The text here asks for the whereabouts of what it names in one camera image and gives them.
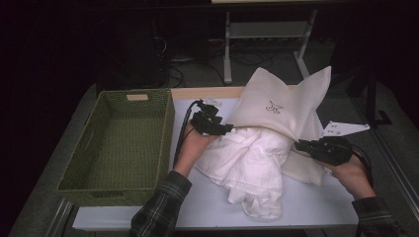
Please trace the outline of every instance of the white towel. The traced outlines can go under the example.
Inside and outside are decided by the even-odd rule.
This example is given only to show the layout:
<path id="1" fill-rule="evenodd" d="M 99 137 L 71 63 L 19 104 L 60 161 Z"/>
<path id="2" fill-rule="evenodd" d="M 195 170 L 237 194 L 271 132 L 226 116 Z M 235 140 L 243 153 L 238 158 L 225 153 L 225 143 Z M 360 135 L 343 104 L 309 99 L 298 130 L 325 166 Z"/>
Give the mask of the white towel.
<path id="1" fill-rule="evenodd" d="M 329 82 L 327 67 L 290 90 L 278 77 L 258 68 L 227 120 L 235 129 L 214 141 L 196 167 L 230 189 L 228 200 L 241 203 L 248 215 L 280 217 L 283 173 L 321 184 L 323 169 L 291 149 L 298 139 L 319 138 L 315 110 Z"/>

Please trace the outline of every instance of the wire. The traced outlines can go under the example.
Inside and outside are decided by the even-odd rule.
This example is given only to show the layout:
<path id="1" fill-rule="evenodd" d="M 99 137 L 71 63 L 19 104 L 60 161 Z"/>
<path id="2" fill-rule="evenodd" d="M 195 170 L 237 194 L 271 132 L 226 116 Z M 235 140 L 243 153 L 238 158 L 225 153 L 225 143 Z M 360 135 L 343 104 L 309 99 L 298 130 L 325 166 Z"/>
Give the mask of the wire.
<path id="1" fill-rule="evenodd" d="M 178 139 L 178 144 L 176 146 L 176 152 L 175 152 L 175 156 L 173 157 L 173 167 L 175 167 L 176 163 L 178 162 L 178 156 L 179 156 L 179 152 L 181 151 L 183 142 L 185 140 L 185 128 L 186 125 L 188 123 L 189 117 L 191 116 L 191 111 L 192 111 L 192 107 L 194 105 L 197 105 L 200 101 L 194 101 L 192 102 L 188 109 L 186 110 L 186 114 L 182 123 L 182 127 L 181 127 L 181 132 L 179 133 L 179 139 Z"/>
<path id="2" fill-rule="evenodd" d="M 177 81 L 179 82 L 179 83 L 178 83 L 178 84 L 176 84 L 173 88 L 177 88 L 177 87 L 179 87 L 181 84 L 183 84 L 183 85 L 184 85 L 184 87 L 188 87 L 188 86 L 186 85 L 185 80 L 184 80 L 184 74 L 182 73 L 182 71 L 181 71 L 181 70 L 179 70 L 179 69 L 177 69 L 177 68 L 174 68 L 174 67 L 169 67 L 169 70 L 174 70 L 174 71 L 178 72 L 178 73 L 179 73 L 179 75 L 180 75 L 180 77 L 175 77 L 175 76 L 171 75 L 171 74 L 170 74 L 170 72 L 169 72 L 169 79 L 170 79 L 170 78 L 173 78 L 173 79 L 175 79 L 175 80 L 177 80 Z"/>

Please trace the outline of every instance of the table surface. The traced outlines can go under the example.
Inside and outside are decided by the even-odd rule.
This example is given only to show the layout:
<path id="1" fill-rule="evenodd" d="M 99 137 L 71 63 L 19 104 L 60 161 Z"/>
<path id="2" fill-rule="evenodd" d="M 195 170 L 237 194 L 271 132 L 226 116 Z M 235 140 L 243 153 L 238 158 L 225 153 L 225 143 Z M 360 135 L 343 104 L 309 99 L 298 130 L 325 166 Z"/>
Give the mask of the table surface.
<path id="1" fill-rule="evenodd" d="M 171 163 L 189 104 L 195 99 L 210 96 L 222 102 L 218 114 L 227 118 L 242 91 L 243 87 L 172 89 L 176 115 Z M 189 179 L 193 186 L 181 207 L 177 229 L 318 228 L 358 223 L 358 216 L 351 204 L 352 196 L 330 175 L 325 176 L 321 187 L 283 176 L 283 216 L 278 219 L 246 215 L 240 204 L 227 201 L 226 188 L 217 186 L 195 168 Z M 91 231 L 127 230 L 130 220 L 139 209 L 140 206 L 80 207 L 73 227 Z"/>

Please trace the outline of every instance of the green wicker basket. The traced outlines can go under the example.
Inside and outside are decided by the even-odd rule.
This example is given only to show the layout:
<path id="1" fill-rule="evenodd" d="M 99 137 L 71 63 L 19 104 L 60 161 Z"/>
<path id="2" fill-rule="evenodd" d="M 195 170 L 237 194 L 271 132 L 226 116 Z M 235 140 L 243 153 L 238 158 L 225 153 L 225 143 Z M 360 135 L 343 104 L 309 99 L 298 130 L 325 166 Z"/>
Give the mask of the green wicker basket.
<path id="1" fill-rule="evenodd" d="M 78 206 L 143 205 L 169 169 L 169 89 L 99 95 L 57 191 Z"/>

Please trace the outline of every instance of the flannel shirt sleeve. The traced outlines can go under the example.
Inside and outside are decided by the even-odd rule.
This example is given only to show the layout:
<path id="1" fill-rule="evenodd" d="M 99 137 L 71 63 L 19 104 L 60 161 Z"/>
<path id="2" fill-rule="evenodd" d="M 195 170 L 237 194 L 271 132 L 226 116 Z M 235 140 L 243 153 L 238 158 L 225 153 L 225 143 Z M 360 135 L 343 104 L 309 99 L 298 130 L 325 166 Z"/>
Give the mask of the flannel shirt sleeve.
<path id="1" fill-rule="evenodd" d="M 352 202 L 360 219 L 360 227 L 368 237 L 405 237 L 409 236 L 389 212 L 380 197 L 368 197 Z"/>
<path id="2" fill-rule="evenodd" d="M 151 199 L 132 218 L 129 236 L 172 236 L 191 186 L 187 178 L 170 171 Z"/>

